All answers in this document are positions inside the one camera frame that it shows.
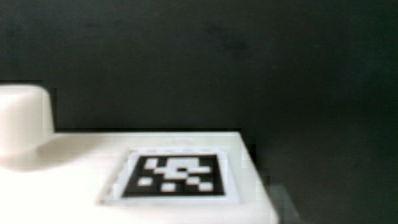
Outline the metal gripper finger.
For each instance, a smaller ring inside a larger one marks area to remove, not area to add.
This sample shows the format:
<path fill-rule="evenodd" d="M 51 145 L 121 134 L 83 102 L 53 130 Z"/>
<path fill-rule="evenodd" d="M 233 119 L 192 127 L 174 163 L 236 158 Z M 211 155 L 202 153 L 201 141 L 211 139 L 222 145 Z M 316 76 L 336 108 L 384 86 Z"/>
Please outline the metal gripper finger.
<path fill-rule="evenodd" d="M 279 215 L 279 224 L 302 224 L 298 211 L 284 186 L 281 184 L 272 184 L 266 192 Z"/>

